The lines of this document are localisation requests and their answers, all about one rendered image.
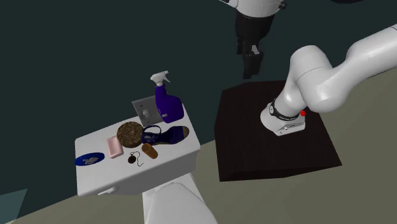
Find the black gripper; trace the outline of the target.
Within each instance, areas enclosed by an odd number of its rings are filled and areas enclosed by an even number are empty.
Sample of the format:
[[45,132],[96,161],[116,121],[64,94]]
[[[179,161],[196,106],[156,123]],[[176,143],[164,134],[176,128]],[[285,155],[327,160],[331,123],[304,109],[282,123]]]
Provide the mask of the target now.
[[269,33],[274,17],[256,18],[236,13],[237,55],[242,55],[244,61],[244,79],[250,79],[260,72],[264,53],[256,45]]

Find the black robot stand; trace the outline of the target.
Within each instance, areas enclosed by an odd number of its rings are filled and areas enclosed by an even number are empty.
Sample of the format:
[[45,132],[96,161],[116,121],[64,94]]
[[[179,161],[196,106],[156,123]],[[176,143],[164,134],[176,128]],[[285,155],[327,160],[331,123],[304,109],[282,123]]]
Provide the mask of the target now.
[[260,113],[283,81],[252,81],[221,93],[214,125],[220,181],[285,178],[342,163],[319,114],[305,110],[303,131],[277,136]]

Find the blue spray bottle white nozzle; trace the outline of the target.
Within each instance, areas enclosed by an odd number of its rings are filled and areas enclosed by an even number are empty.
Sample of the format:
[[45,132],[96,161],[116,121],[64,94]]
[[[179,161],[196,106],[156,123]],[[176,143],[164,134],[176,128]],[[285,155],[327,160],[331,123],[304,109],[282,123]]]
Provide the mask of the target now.
[[184,117],[184,109],[181,100],[173,95],[169,95],[165,89],[164,80],[167,79],[168,71],[155,73],[150,80],[154,81],[155,87],[155,102],[158,112],[165,123],[172,123]]

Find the blue sandal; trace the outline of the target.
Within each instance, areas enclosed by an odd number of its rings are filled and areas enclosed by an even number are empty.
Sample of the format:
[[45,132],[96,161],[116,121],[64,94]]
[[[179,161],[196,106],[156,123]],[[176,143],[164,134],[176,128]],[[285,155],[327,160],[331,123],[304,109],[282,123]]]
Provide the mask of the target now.
[[[147,132],[150,128],[159,128],[158,133]],[[162,132],[162,129],[158,125],[149,125],[143,128],[143,132],[141,134],[141,142],[143,144],[148,143],[150,145],[159,145],[159,144],[177,144],[184,140],[190,133],[190,130],[186,126],[173,126],[170,127],[165,132]]]

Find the brown cylinder cup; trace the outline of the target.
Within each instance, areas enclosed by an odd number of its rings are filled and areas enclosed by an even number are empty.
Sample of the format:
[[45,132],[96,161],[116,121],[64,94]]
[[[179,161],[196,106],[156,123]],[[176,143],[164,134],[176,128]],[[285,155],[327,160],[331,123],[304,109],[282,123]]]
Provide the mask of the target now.
[[141,149],[147,156],[149,156],[152,159],[156,159],[158,157],[158,152],[149,143],[144,143]]

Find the brown ornate round disc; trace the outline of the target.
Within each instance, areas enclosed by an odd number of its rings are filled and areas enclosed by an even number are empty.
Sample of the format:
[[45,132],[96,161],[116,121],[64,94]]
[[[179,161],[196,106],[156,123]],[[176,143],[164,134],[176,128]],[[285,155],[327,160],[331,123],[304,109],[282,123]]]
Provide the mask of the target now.
[[116,137],[126,148],[135,148],[141,144],[143,126],[137,122],[126,122],[119,126]]

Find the pink soap bar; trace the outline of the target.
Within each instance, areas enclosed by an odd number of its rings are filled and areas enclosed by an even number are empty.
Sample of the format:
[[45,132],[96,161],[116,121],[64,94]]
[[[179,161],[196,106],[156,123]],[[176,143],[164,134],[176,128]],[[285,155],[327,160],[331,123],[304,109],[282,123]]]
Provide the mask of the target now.
[[116,158],[123,155],[123,146],[120,144],[116,136],[108,138],[106,142],[110,158]]

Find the white toilet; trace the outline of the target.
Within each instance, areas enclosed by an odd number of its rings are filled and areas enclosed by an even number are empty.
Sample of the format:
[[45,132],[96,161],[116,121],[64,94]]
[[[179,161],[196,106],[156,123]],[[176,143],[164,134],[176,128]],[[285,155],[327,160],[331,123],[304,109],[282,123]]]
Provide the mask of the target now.
[[[186,126],[189,135],[178,144],[156,145],[152,159],[141,147],[125,148],[123,155],[110,158],[106,140],[116,135],[122,123],[110,125],[75,140],[75,155],[101,152],[104,160],[77,166],[77,192],[91,195],[138,195],[143,197],[144,224],[218,224],[205,204],[192,176],[200,143],[188,115],[173,123],[159,123],[166,131]],[[141,167],[128,163],[129,154],[139,151]]]

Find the blue plate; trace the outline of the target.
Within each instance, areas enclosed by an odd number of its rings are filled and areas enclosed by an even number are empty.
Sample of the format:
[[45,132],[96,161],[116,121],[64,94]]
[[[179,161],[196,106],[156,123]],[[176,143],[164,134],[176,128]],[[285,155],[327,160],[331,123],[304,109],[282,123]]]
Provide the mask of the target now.
[[75,159],[76,166],[93,165],[104,160],[105,155],[101,152],[87,153]]

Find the grey light switch plate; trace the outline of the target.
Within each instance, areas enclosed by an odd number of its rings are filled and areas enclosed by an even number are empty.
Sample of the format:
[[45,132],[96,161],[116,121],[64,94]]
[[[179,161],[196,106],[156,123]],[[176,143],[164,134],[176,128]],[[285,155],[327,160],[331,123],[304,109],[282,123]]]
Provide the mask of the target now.
[[143,127],[163,122],[163,119],[158,112],[154,95],[132,101],[132,105]]

